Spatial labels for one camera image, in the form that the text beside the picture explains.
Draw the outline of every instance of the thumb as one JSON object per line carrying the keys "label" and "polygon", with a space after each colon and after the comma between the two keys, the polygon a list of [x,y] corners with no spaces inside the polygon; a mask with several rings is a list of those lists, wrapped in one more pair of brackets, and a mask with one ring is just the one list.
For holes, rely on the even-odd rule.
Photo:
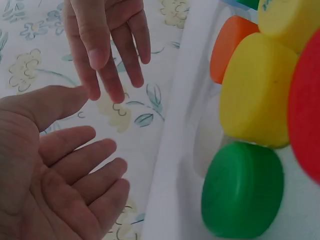
{"label": "thumb", "polygon": [[110,30],[107,25],[104,0],[70,0],[66,14],[75,14],[79,36],[86,48],[90,66],[103,68],[110,55]]}

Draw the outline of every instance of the adult hand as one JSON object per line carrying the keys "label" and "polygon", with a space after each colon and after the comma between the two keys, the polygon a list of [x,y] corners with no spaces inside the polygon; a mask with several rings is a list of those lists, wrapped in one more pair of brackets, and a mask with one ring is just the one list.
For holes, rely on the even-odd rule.
{"label": "adult hand", "polygon": [[0,100],[0,239],[100,240],[124,209],[129,183],[110,139],[89,126],[39,137],[88,100],[83,87],[50,86]]}
{"label": "adult hand", "polygon": [[137,51],[141,62],[147,64],[151,47],[143,0],[64,0],[64,26],[76,70],[91,100],[100,97],[96,71],[115,103],[125,99],[110,35],[132,85],[139,88],[144,84]]}

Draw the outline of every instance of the plastic toy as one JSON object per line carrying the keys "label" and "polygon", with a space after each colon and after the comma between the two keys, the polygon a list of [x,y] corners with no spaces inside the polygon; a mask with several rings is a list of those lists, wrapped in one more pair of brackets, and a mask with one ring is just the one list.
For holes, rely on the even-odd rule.
{"label": "plastic toy", "polygon": [[320,30],[297,63],[289,96],[288,126],[298,162],[320,184]]}
{"label": "plastic toy", "polygon": [[210,61],[210,75],[216,83],[222,84],[230,58],[239,43],[257,32],[257,24],[240,16],[232,16],[224,23],[215,41]]}
{"label": "plastic toy", "polygon": [[236,1],[238,3],[246,5],[249,8],[252,8],[254,10],[258,10],[259,0],[236,0]]}
{"label": "plastic toy", "polygon": [[216,154],[208,169],[203,221],[217,237],[256,238],[277,215],[283,191],[283,168],[271,149],[231,143]]}
{"label": "plastic toy", "polygon": [[261,33],[301,53],[320,27],[320,0],[260,0]]}
{"label": "plastic toy", "polygon": [[226,135],[274,148],[289,142],[288,95],[297,59],[291,49],[261,33],[239,44],[221,90],[220,122]]}

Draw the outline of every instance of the white plastic surface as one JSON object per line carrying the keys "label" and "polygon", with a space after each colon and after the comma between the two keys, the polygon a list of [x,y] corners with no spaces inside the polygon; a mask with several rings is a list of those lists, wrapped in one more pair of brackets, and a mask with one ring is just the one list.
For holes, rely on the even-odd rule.
{"label": "white plastic surface", "polygon": [[[225,17],[219,16],[224,8],[228,7],[218,0],[196,0],[192,4],[154,171],[143,240],[219,239],[206,230],[201,219],[203,179],[194,169],[193,149],[206,104],[220,90],[209,77],[208,55],[217,19]],[[303,172],[290,147],[277,153],[284,168],[284,196],[275,221],[258,240],[320,240],[320,187]]]}

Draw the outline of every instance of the patterned fabric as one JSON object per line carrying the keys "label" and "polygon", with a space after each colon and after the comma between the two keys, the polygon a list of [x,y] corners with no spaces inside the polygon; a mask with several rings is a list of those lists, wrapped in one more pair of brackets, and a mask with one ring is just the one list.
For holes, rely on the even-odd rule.
{"label": "patterned fabric", "polygon": [[[0,97],[48,85],[80,85],[63,24],[63,0],[0,0]],[[78,113],[53,123],[52,131],[90,125],[95,140],[112,138],[111,159],[128,161],[130,197],[105,240],[138,240],[166,118],[188,0],[144,0],[151,35],[152,61],[143,65],[145,84],[133,88],[115,45],[111,48],[125,90],[125,101],[114,104],[106,92]]]}

